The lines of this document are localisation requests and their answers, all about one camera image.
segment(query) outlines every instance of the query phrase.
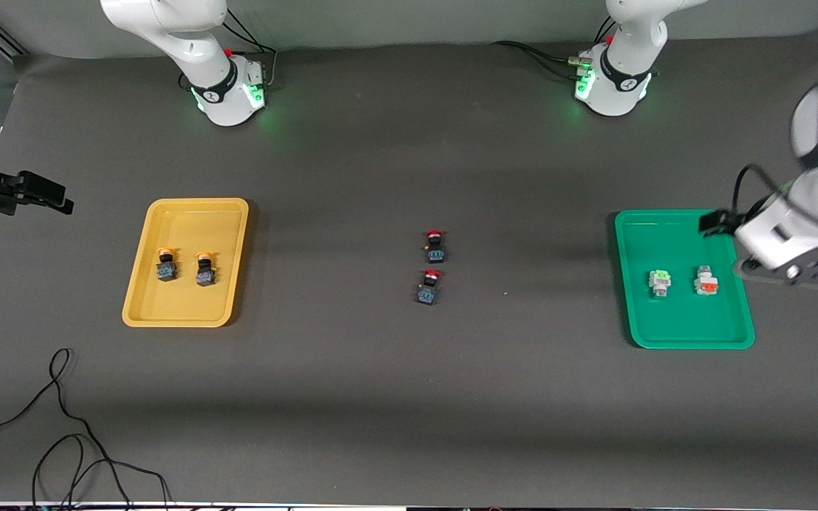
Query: green tray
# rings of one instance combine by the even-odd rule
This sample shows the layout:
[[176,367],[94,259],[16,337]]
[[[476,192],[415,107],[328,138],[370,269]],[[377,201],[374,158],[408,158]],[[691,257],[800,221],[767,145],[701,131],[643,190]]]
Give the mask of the green tray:
[[[743,282],[731,266],[737,259],[730,236],[702,237],[698,209],[640,209],[617,213],[614,230],[620,253],[630,334],[654,349],[747,349],[756,339]],[[710,265],[718,294],[694,291],[696,268]],[[656,299],[649,272],[671,274],[668,297]]]

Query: gray table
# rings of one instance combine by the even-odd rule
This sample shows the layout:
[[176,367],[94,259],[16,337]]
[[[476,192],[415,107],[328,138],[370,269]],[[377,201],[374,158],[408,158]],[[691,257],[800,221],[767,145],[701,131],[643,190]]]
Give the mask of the gray table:
[[[636,349],[605,230],[723,206],[750,161],[792,178],[818,34],[673,42],[658,65],[601,119],[510,48],[286,52],[266,112],[220,129],[168,59],[30,62],[0,169],[77,212],[0,216],[0,420],[71,346],[69,407],[176,500],[818,509],[818,292],[748,285],[747,351]],[[260,210],[239,317],[124,326],[147,206],[199,195]],[[413,303],[426,229],[449,232],[437,307]],[[0,500],[75,430],[54,400],[0,434]],[[46,495],[74,462],[56,452]]]

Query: tray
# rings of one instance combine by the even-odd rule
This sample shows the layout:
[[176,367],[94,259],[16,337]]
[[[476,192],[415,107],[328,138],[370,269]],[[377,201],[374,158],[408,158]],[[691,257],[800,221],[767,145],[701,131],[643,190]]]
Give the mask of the tray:
[[[240,198],[160,199],[147,209],[122,319],[134,327],[223,326],[236,297],[248,203]],[[156,250],[175,249],[178,278],[156,278]],[[217,282],[195,282],[195,254],[214,256]]]
[[[646,209],[617,213],[614,230],[620,253],[630,334],[654,349],[747,349],[756,339],[743,282],[731,266],[737,259],[730,236],[702,237],[699,217],[708,210]],[[717,295],[694,291],[696,268],[710,265]],[[655,299],[649,272],[667,270],[668,297]]]

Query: yellow tray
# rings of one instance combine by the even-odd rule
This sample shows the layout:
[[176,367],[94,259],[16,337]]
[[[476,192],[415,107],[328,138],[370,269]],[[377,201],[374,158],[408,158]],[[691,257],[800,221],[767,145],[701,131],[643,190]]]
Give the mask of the yellow tray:
[[[248,203],[240,198],[160,199],[147,209],[122,319],[127,326],[224,326],[233,313]],[[178,278],[156,278],[156,250],[175,250]],[[198,252],[214,256],[217,282],[195,282]]]

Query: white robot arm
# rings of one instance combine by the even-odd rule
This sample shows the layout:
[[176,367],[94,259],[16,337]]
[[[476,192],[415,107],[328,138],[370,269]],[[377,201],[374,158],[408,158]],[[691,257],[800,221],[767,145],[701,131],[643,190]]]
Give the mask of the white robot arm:
[[623,116],[645,96],[650,68],[668,41],[668,14],[707,0],[605,0],[618,24],[613,41],[597,43],[580,58],[591,59],[574,97],[603,114]]
[[818,258],[805,260],[818,252],[818,83],[795,107],[791,136],[804,174],[760,200],[745,216],[733,210],[708,214],[700,230],[733,233],[750,251],[752,258],[736,266],[745,278],[818,284],[808,280],[818,275]]
[[198,107],[217,125],[238,125],[263,107],[259,62],[227,55],[211,33],[191,35],[223,25],[225,0],[100,0],[100,4],[113,25],[146,39],[175,61],[191,81]]

